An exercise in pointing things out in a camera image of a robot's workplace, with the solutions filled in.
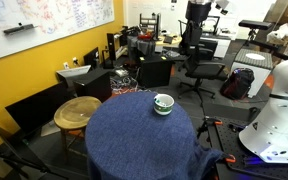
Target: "white robot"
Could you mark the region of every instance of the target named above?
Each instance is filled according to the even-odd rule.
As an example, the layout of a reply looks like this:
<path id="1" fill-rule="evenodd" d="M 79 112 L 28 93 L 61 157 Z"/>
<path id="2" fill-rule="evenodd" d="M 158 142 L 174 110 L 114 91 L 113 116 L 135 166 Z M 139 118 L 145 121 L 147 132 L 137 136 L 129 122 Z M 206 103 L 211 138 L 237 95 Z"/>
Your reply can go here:
<path id="1" fill-rule="evenodd" d="M 276 66 L 273 76 L 268 103 L 239 139 L 267 163 L 288 163 L 288 60 Z"/>

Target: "whiteboard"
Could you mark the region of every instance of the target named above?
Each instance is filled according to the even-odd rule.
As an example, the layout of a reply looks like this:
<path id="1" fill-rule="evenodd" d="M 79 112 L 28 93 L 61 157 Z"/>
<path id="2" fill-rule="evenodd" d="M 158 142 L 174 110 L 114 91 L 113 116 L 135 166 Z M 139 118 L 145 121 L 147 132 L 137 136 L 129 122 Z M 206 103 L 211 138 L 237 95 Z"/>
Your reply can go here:
<path id="1" fill-rule="evenodd" d="M 0 58 L 112 21 L 113 0 L 0 0 Z M 4 34 L 19 23 L 34 28 Z"/>

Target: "black bag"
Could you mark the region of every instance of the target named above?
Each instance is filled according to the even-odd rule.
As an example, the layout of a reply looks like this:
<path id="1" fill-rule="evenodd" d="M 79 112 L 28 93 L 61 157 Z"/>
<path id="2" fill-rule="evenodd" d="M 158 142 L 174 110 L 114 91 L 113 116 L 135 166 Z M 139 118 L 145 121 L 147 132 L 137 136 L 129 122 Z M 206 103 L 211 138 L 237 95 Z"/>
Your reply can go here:
<path id="1" fill-rule="evenodd" d="M 254 72 L 248 68 L 236 68 L 224 82 L 220 93 L 233 100 L 244 99 L 254 81 Z"/>

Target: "floor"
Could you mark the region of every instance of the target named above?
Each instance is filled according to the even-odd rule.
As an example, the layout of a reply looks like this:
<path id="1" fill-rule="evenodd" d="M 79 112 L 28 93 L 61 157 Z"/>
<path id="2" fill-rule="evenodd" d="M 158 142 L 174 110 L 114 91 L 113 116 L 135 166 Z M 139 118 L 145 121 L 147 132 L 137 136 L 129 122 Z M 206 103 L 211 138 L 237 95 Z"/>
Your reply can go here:
<path id="1" fill-rule="evenodd" d="M 229 68 L 233 62 L 233 59 L 241 48 L 244 41 L 236 40 L 230 44 L 227 55 L 222 62 L 226 64 L 227 68 Z M 150 91 L 155 91 L 158 93 L 166 93 L 171 95 L 176 103 L 181 105 L 189 114 L 192 124 L 195 128 L 199 127 L 203 122 L 203 109 L 200 107 L 200 99 L 195 92 L 189 92 L 187 94 L 182 95 L 181 99 L 178 99 L 178 92 L 185 89 L 179 88 L 180 81 L 191 82 L 194 83 L 193 79 L 186 78 L 184 75 L 184 71 L 178 72 L 175 71 L 175 74 L 171 77 L 170 83 L 168 86 L 150 88 Z M 239 101 L 233 101 L 226 97 L 223 97 L 219 93 L 219 89 L 222 86 L 222 81 L 204 81 L 203 87 L 207 87 L 213 90 L 216 93 L 215 99 L 209 97 L 208 94 L 203 93 L 204 102 L 205 103 L 213 103 L 220 104 L 225 106 L 239 107 L 239 108 L 250 108 L 250 107 L 258 107 L 263 108 L 265 102 L 268 99 L 268 95 L 270 93 L 270 88 L 266 85 L 263 85 L 260 89 L 257 96 L 253 98 L 245 98 Z M 201 137 L 200 141 L 202 144 L 207 146 L 208 144 L 204 142 L 206 137 Z M 87 166 L 86 166 L 86 157 L 83 155 L 78 155 L 76 153 L 69 153 L 69 161 L 65 162 L 64 154 L 61 149 L 61 141 L 60 141 L 60 133 L 54 133 L 48 135 L 46 137 L 38 137 L 32 140 L 29 144 L 31 149 L 41 158 L 41 160 L 47 164 L 51 170 L 54 172 L 60 173 L 61 175 L 67 176 L 70 179 L 88 179 L 87 175 Z M 73 149 L 76 149 L 82 154 L 86 154 L 86 149 L 82 141 L 78 141 L 74 144 Z M 35 175 L 33 175 L 36 179 L 47 180 L 47 179 L 61 179 L 51 174 L 45 174 L 44 176 L 37 175 L 35 171 Z M 12 172 L 6 179 L 21 179 L 16 172 Z"/>

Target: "round stool seat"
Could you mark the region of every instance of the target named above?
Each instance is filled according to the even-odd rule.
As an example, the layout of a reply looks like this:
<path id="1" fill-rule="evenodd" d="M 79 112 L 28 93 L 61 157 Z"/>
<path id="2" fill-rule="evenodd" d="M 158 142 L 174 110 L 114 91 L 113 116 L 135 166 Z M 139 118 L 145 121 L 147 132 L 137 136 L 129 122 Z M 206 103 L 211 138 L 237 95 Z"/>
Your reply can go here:
<path id="1" fill-rule="evenodd" d="M 90 96 L 71 99 L 57 109 L 54 122 L 60 129 L 74 130 L 84 128 L 101 101 Z"/>

